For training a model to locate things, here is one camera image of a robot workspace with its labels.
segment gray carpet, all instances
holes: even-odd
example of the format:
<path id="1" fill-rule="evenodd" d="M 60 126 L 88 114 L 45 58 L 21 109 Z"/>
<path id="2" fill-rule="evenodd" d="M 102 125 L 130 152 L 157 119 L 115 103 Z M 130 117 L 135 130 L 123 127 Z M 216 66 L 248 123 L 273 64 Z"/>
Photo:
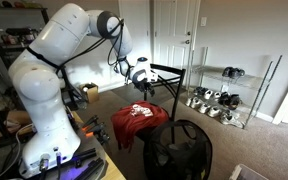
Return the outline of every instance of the gray carpet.
<path id="1" fill-rule="evenodd" d="M 89 104 L 86 110 L 78 110 L 82 119 L 93 115 L 105 122 L 111 140 L 105 149 L 116 166 L 129 180 L 146 179 L 143 167 L 143 143 L 135 139 L 132 151 L 118 150 L 110 121 L 111 115 L 119 108 L 142 98 L 141 95 L 126 92 L 125 87 L 103 92 L 100 100 Z M 159 104 L 169 110 L 172 100 L 162 98 Z M 211 180 L 228 179 L 237 164 L 245 164 L 268 179 L 288 179 L 288 124 L 278 126 L 254 118 L 245 130 L 230 125 L 222 125 L 218 120 L 200 114 L 184 105 L 186 93 L 182 93 L 176 119 L 187 119 L 200 126 L 213 144 Z"/>

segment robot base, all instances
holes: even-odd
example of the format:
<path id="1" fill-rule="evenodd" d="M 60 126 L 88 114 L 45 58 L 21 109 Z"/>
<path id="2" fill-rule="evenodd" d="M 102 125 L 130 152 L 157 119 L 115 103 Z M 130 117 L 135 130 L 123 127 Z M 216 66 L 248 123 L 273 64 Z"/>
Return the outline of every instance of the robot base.
<path id="1" fill-rule="evenodd" d="M 96 157 L 86 159 L 82 162 L 82 167 L 75 168 L 75 163 L 72 161 L 72 163 L 66 163 L 61 165 L 61 179 L 75 179 L 77 176 L 79 176 L 87 167 L 88 164 L 91 161 L 95 161 L 98 158 L 101 158 L 104 161 L 104 165 L 101 166 L 95 173 L 93 173 L 92 176 L 90 176 L 88 179 L 101 179 L 107 169 L 107 162 L 106 162 L 106 153 L 102 147 L 102 145 L 97 141 L 95 136 L 86 137 L 84 132 L 82 130 L 78 130 L 77 135 L 81 139 L 81 144 L 76 152 L 83 152 L 92 148 L 96 149 Z M 20 164 L 19 167 L 19 173 L 21 174 L 23 171 L 25 171 L 25 165 L 24 163 Z M 25 174 L 21 174 L 24 178 L 28 178 L 29 174 L 33 172 L 26 171 Z M 54 166 L 52 169 L 49 169 L 47 171 L 46 179 L 57 179 L 58 177 L 58 170 L 57 167 Z"/>

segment wooden table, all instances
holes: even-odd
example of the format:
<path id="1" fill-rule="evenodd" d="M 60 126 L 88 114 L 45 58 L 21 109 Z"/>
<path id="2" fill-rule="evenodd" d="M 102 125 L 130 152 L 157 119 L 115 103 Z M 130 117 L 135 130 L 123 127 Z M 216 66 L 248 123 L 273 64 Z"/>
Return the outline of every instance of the wooden table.
<path id="1" fill-rule="evenodd" d="M 72 112 L 75 120 L 77 122 L 83 122 L 81 120 L 81 118 L 78 116 L 78 114 L 76 112 Z M 111 158 L 107 155 L 107 153 L 105 152 L 104 148 L 102 146 L 97 146 L 97 151 L 101 151 L 104 156 L 105 156 L 105 160 L 107 162 L 107 170 L 105 173 L 105 176 L 102 178 L 102 180 L 125 180 L 126 178 L 123 176 L 123 174 L 120 172 L 120 170 L 116 167 L 116 165 L 114 164 L 114 162 L 111 160 Z"/>

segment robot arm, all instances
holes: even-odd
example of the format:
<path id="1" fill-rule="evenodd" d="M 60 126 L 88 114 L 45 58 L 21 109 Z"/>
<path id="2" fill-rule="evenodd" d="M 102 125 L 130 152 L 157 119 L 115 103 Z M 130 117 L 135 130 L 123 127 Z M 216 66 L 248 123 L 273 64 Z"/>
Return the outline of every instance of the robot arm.
<path id="1" fill-rule="evenodd" d="M 69 161 L 80 145 L 67 118 L 55 72 L 72 59 L 85 36 L 110 39 L 120 73 L 135 84 L 157 78 L 145 58 L 140 58 L 135 67 L 127 62 L 132 41 L 123 20 L 107 11 L 84 11 L 75 4 L 61 8 L 9 69 L 14 88 L 37 129 L 22 152 L 19 173 L 24 178 L 39 174 L 40 162 L 46 159 L 46 168 L 55 167 L 58 153 L 62 163 Z"/>

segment white wall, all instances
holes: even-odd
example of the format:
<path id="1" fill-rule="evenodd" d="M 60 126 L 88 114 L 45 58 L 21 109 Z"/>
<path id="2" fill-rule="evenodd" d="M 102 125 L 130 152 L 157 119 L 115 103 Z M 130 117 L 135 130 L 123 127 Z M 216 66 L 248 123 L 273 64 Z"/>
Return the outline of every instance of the white wall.
<path id="1" fill-rule="evenodd" d="M 107 10 L 119 15 L 118 0 L 101 0 L 101 1 L 84 1 L 84 0 L 58 0 L 58 1 L 35 1 L 41 3 L 44 7 L 48 8 L 47 13 L 49 18 L 66 3 L 75 3 L 85 10 L 100 9 Z M 0 11 L 0 28 L 6 29 L 8 27 L 25 27 L 30 26 L 33 28 L 43 27 L 43 19 L 39 12 L 27 12 L 19 14 L 17 12 Z M 97 38 L 86 37 L 77 49 L 77 53 L 88 48 Z M 94 51 L 76 58 L 67 65 L 67 72 L 70 81 L 73 85 L 78 85 L 86 82 L 93 82 L 99 86 L 99 91 L 105 91 L 113 88 L 114 86 L 121 85 L 124 82 L 124 77 L 116 74 L 113 68 L 107 65 L 107 56 L 111 48 L 111 43 L 105 42 Z M 7 74 L 5 68 L 1 67 L 4 73 Z"/>
<path id="2" fill-rule="evenodd" d="M 207 25 L 198 27 L 194 64 L 209 47 L 207 65 L 263 76 L 268 63 L 283 55 L 260 109 L 274 117 L 288 91 L 288 1 L 202 0 L 199 17 L 207 17 Z"/>

